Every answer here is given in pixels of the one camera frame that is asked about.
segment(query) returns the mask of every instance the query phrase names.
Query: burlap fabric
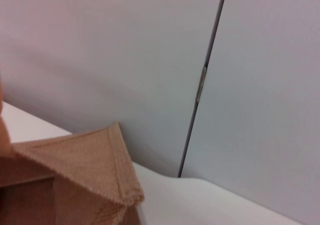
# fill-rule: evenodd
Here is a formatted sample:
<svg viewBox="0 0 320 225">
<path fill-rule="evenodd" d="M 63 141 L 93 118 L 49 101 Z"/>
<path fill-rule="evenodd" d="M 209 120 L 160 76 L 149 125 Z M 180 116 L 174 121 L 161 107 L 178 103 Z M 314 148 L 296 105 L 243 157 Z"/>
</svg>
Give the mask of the burlap fabric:
<svg viewBox="0 0 320 225">
<path fill-rule="evenodd" d="M 136 207 L 144 195 L 118 123 L 9 141 L 1 119 L 0 225 L 140 224 Z"/>
</svg>

